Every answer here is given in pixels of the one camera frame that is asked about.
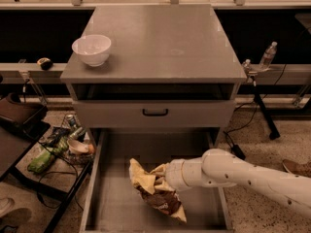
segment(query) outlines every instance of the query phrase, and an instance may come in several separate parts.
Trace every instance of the drawer handle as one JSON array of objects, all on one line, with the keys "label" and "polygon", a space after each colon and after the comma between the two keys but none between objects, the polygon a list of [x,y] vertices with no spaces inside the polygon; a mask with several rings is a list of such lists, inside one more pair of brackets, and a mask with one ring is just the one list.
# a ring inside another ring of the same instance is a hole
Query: drawer handle
[{"label": "drawer handle", "polygon": [[163,109],[161,112],[156,110],[143,109],[145,117],[165,117],[168,114],[168,109]]}]

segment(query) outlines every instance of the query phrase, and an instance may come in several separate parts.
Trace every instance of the bowl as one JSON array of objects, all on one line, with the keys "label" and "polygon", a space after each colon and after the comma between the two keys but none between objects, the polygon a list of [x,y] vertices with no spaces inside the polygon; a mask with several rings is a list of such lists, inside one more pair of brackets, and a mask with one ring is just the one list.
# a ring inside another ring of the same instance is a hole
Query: bowl
[{"label": "bowl", "polygon": [[111,40],[104,35],[85,35],[72,44],[79,59],[91,67],[101,66],[110,55]]},{"label": "bowl", "polygon": [[69,150],[74,154],[88,153],[88,145],[74,139],[67,140]]}]

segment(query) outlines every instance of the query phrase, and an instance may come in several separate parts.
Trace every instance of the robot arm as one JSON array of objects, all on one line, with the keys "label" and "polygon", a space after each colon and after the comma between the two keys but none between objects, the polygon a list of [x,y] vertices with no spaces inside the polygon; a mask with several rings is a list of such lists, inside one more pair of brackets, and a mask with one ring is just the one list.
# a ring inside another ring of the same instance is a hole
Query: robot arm
[{"label": "robot arm", "polygon": [[165,179],[179,191],[193,186],[243,185],[311,218],[311,179],[250,164],[225,150],[211,149],[199,158],[173,160]]}]

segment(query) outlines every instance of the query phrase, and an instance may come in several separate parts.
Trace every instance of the crumpled bag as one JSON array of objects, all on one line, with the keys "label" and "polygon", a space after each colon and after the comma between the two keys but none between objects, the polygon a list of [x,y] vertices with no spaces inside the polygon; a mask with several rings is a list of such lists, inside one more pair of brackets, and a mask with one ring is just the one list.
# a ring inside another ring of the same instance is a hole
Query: crumpled bag
[{"label": "crumpled bag", "polygon": [[129,177],[135,189],[139,190],[143,200],[163,214],[179,221],[187,222],[182,202],[176,190],[165,180],[166,164],[157,166],[150,173],[139,162],[130,159]]}]

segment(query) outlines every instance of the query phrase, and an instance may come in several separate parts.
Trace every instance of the drawer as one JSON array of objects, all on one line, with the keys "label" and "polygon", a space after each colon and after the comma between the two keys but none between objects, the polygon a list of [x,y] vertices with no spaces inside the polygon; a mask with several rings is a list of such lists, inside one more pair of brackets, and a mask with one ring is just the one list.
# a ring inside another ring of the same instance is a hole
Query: drawer
[{"label": "drawer", "polygon": [[235,101],[76,101],[73,106],[81,124],[91,128],[226,127]]},{"label": "drawer", "polygon": [[105,134],[99,141],[80,232],[232,233],[224,191],[194,187],[179,192],[187,224],[148,206],[129,179],[129,159],[147,171],[175,158],[202,155],[200,134]]}]

